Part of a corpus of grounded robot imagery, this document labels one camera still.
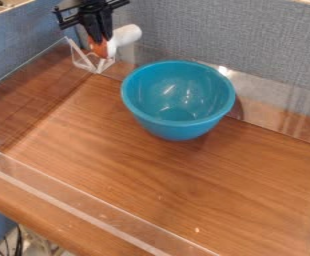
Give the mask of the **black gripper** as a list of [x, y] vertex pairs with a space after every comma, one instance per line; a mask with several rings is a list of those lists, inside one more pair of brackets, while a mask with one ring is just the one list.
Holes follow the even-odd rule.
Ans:
[[101, 44], [104, 35], [108, 40], [114, 35], [114, 10], [129, 3], [130, 0], [62, 0], [54, 7], [53, 13], [58, 18], [58, 24], [62, 29], [82, 24], [94, 42]]

